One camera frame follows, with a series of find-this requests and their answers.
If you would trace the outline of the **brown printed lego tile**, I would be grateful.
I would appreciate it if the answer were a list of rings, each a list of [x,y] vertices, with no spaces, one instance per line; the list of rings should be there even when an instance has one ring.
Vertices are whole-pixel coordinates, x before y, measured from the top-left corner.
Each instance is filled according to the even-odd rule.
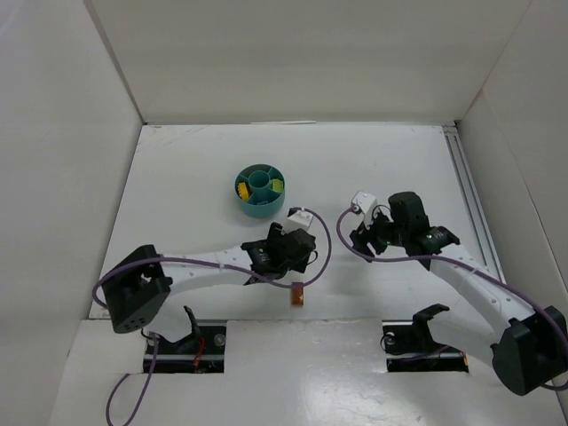
[[[304,305],[304,289],[302,287],[291,289],[291,305],[295,307]]]

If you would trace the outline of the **teal divided round container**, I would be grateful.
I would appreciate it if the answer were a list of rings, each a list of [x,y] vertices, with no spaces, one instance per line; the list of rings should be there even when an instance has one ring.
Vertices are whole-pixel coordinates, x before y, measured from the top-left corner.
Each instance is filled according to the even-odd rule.
[[[270,189],[270,181],[274,178],[284,182],[284,192],[275,193]],[[236,186],[239,182],[248,182],[252,195],[248,202],[244,202],[237,194]],[[253,164],[242,170],[234,181],[234,191],[241,211],[248,217],[265,219],[279,212],[285,201],[286,180],[283,174],[268,164]],[[257,206],[260,201],[269,201],[265,206]]]

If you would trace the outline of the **green lego brick 2x2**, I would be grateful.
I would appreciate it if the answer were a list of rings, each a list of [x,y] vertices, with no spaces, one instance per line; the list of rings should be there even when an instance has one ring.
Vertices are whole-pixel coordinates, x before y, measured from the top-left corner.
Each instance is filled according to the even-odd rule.
[[[284,182],[281,179],[274,178],[270,181],[270,189],[275,193],[283,193]]]

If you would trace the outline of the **yellow lego brick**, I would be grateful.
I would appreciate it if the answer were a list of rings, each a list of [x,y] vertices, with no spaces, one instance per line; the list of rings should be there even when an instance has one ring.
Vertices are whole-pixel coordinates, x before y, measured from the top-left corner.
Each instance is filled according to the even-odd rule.
[[[244,201],[244,202],[248,202],[251,195],[252,195],[252,190],[249,187],[249,183],[242,181],[239,182],[236,186],[237,189],[237,194],[239,195],[239,197]]]

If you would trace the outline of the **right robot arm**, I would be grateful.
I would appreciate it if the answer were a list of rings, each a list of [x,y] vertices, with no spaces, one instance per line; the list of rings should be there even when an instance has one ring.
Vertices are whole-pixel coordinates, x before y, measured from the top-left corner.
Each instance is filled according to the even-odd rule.
[[[383,330],[389,354],[460,350],[491,367],[518,396],[549,389],[550,381],[566,373],[567,325],[557,308],[542,308],[490,275],[454,233],[430,224],[416,193],[395,193],[388,203],[390,212],[383,214],[372,194],[354,195],[348,210],[362,221],[342,240],[346,248],[369,263],[387,263],[386,249],[402,248],[403,261],[419,262],[484,320],[470,322],[446,305],[433,304],[415,313],[410,323]]]

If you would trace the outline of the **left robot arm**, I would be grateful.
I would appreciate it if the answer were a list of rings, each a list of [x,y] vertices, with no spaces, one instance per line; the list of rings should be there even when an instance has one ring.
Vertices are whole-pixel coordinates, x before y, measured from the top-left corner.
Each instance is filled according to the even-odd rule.
[[[305,272],[316,238],[304,229],[285,232],[272,223],[267,237],[234,248],[188,256],[160,255],[153,245],[136,248],[99,282],[116,334],[147,329],[170,343],[187,340],[195,320],[168,301],[198,288],[256,283],[283,287],[289,272]]]

